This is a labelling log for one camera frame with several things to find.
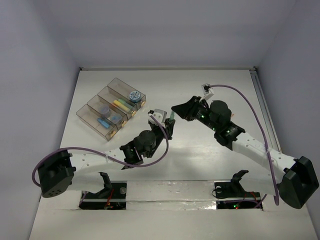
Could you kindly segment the blue clear clip pen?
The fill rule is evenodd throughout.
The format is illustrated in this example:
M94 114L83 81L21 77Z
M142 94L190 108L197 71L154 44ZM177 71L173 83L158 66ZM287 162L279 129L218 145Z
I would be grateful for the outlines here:
M97 122L106 129L110 127L110 125L102 118L97 118Z

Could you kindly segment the yellow highlighter pen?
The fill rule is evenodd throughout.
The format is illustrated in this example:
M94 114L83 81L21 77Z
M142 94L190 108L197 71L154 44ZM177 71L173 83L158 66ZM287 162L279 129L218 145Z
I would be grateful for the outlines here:
M125 112L128 112L130 109L128 107L126 107L125 105L123 105L121 102L119 102L118 100L114 100L113 103L119 107L120 109L124 110Z

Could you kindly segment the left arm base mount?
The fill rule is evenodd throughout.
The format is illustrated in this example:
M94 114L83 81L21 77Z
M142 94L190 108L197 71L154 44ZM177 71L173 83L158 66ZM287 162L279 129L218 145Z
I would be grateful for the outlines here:
M78 207L81 210L125 210L127 208L127 182L111 181L105 172L100 172L103 188L97 193L83 191Z

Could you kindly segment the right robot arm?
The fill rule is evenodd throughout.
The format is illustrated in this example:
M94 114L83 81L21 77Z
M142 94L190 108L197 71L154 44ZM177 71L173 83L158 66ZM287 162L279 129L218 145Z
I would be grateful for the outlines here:
M312 161L305 156L285 155L253 138L231 120L232 112L221 100L208 104L199 96L174 105L171 110L186 121L197 120L214 131L223 147L241 154L270 171L273 190L290 207L301 209L320 184Z

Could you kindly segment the green clear clip pen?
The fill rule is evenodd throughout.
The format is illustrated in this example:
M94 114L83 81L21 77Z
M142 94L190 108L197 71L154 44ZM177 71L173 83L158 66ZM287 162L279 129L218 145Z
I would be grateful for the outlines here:
M175 119L175 112L171 111L170 117L169 117L169 122L172 122Z

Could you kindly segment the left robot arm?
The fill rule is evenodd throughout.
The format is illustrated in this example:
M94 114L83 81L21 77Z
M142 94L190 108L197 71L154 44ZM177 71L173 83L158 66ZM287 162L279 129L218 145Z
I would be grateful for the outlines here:
M45 156L31 173L32 182L40 187L43 198L53 198L67 190L95 194L98 199L108 198L113 186L107 170L142 169L153 166L165 158L166 153L151 163L162 142L172 139L174 119L166 118L158 122L151 116L149 130L142 131L137 137L120 148L100 152L85 147L65 147Z

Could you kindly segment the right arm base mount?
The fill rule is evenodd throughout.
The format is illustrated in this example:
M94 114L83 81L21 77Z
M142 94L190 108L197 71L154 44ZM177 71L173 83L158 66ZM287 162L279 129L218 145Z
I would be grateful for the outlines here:
M214 183L211 195L217 199L217 210L262 209L259 192L245 191L240 181L248 170L240 170L230 180Z

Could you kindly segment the blue slime jar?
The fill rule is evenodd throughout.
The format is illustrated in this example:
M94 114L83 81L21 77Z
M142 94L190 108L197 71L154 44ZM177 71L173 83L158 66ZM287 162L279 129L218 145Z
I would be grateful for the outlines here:
M141 100L141 93L138 90L129 93L129 100L133 103L138 103Z

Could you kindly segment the green highlighter pen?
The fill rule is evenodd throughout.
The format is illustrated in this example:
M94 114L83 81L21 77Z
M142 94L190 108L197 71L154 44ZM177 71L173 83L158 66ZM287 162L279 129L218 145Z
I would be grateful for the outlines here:
M118 101L119 101L122 105L126 106L126 107L129 108L129 109L131 109L131 108L133 107L131 104L127 103L125 100L123 100L123 99L121 99L121 98L119 98Z

